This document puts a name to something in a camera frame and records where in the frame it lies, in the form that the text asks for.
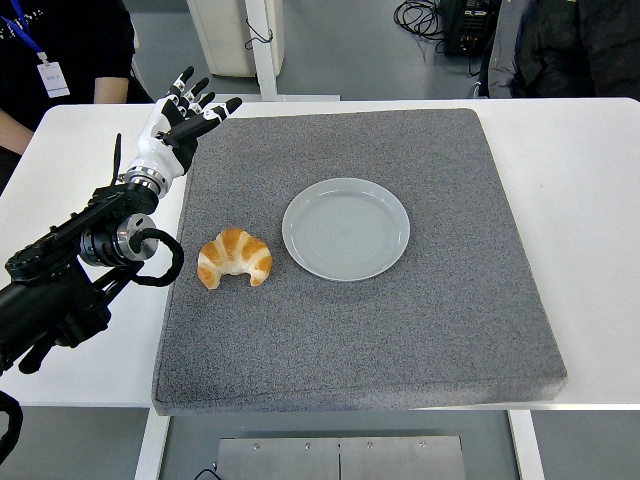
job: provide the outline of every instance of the gray textured mat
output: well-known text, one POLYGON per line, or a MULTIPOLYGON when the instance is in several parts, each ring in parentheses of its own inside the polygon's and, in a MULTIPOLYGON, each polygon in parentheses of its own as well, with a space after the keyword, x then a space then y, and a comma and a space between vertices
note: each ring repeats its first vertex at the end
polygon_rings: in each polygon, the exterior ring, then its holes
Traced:
POLYGON ((160 414, 406 409, 551 399, 566 370, 473 111, 230 119, 200 141, 153 381, 160 414), (409 245, 381 275, 331 282, 289 256, 289 202, 334 177, 382 185, 409 245), (239 226, 271 276, 208 291, 197 256, 239 226))

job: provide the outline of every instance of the sleeve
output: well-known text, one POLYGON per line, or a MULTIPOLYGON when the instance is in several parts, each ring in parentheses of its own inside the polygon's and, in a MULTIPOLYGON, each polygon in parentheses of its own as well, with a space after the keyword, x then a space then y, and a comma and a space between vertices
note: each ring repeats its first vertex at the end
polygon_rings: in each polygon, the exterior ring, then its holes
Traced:
POLYGON ((122 0, 93 0, 95 77, 129 77, 134 30, 122 0))

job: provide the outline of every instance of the white cabinet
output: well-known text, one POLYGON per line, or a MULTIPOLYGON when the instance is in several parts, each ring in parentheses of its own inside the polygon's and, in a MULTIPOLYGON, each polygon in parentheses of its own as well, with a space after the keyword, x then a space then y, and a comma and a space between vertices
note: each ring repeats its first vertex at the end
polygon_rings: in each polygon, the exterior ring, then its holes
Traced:
MULTIPOLYGON (((253 52, 245 44, 257 35, 247 25, 245 0, 187 0, 207 65, 213 75, 252 77, 253 52)), ((267 21, 273 33, 271 54, 275 74, 284 57, 282 0, 266 0, 267 21)), ((269 32, 258 32, 265 39, 269 32)))

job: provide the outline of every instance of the plate rim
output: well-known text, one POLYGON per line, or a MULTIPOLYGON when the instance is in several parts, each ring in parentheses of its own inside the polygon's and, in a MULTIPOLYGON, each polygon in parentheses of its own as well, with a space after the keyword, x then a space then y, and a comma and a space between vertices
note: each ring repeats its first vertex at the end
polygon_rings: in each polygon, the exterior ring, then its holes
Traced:
POLYGON ((388 190, 387 188, 383 187, 382 185, 380 185, 378 183, 375 183, 375 182, 372 182, 370 180, 363 179, 363 178, 334 177, 334 178, 328 178, 328 179, 325 179, 325 180, 321 180, 319 182, 316 182, 316 183, 313 183, 313 184, 309 185, 308 187, 306 187, 303 190, 301 190, 293 198, 293 200, 291 200, 291 202, 289 202, 289 204, 287 205, 287 208, 285 209, 284 215, 282 217, 281 233, 282 233, 282 239, 283 239, 284 244, 285 244, 285 248, 287 249, 287 252, 291 256, 291 258, 293 258, 294 261, 298 265, 300 265, 303 269, 305 269, 309 273, 311 273, 311 274, 313 274, 313 275, 315 275, 315 276, 317 276, 319 278, 323 278, 325 280, 331 280, 331 281, 334 281, 334 282, 358 282, 358 281, 361 281, 361 280, 366 280, 367 278, 375 277, 376 275, 380 275, 381 273, 387 271, 389 268, 391 268, 393 265, 396 264, 396 262, 402 257, 402 255, 404 255, 404 252, 406 251, 407 246, 409 244, 409 238, 411 237, 411 222, 409 221, 409 215, 407 214, 407 209, 404 207, 402 202, 390 190, 388 190), (375 188, 377 190, 382 190, 382 191, 386 192, 386 194, 391 198, 392 202, 394 202, 396 204, 396 206, 399 207, 399 211, 400 211, 399 217, 401 217, 400 218, 400 222, 402 223, 403 227, 406 226, 406 237, 403 239, 403 241, 399 245, 398 253, 397 253, 397 255, 395 255, 393 257, 393 261, 391 261, 382 270, 376 271, 375 273, 368 274, 368 275, 365 275, 365 276, 359 276, 357 278, 333 278, 332 276, 327 276, 327 275, 321 274, 321 273, 319 273, 317 271, 314 271, 313 269, 310 269, 308 267, 308 265, 305 264, 301 260, 302 257, 297 255, 297 250, 295 248, 293 248, 293 244, 292 244, 292 242, 290 241, 289 237, 286 234, 286 230, 291 230, 289 228, 286 228, 287 219, 290 216, 290 213, 291 213, 292 209, 294 208, 294 206, 296 206, 297 204, 299 204, 301 202, 300 199, 301 199, 301 197, 304 196, 305 193, 307 193, 309 190, 312 190, 314 188, 318 188, 318 186, 322 185, 322 184, 339 183, 339 182, 345 182, 345 181, 354 182, 354 183, 362 183, 362 184, 368 185, 370 187, 372 186, 373 188, 375 188))

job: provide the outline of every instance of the gray plate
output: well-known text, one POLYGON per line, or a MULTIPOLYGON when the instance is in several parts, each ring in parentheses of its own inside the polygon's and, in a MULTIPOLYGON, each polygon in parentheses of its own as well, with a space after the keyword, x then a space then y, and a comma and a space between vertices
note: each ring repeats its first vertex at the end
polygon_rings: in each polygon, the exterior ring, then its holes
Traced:
POLYGON ((387 189, 357 178, 333 178, 302 191, 282 221, 287 250, 322 278, 356 281, 391 267, 409 241, 409 217, 387 189))

